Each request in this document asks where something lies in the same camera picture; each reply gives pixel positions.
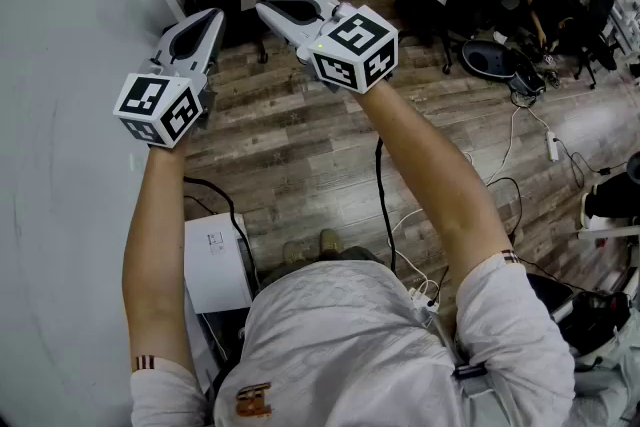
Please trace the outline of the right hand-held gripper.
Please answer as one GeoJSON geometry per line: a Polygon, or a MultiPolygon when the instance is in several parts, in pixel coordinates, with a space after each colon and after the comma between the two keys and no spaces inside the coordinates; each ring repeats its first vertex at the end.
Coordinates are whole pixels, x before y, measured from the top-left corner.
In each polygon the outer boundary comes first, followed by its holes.
{"type": "Polygon", "coordinates": [[[365,94],[398,65],[399,31],[366,5],[258,0],[256,9],[271,31],[332,89],[365,94]]]}

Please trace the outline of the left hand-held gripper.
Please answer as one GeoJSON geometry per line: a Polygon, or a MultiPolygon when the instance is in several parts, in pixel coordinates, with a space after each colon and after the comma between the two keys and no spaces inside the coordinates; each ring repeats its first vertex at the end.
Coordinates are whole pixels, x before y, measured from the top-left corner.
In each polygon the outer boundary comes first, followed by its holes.
{"type": "Polygon", "coordinates": [[[113,114],[135,139],[173,148],[190,129],[207,125],[215,99],[207,72],[214,67],[225,28],[221,9],[191,15],[169,28],[152,60],[127,76],[113,114]],[[179,70],[169,64],[189,66],[179,70]]]}

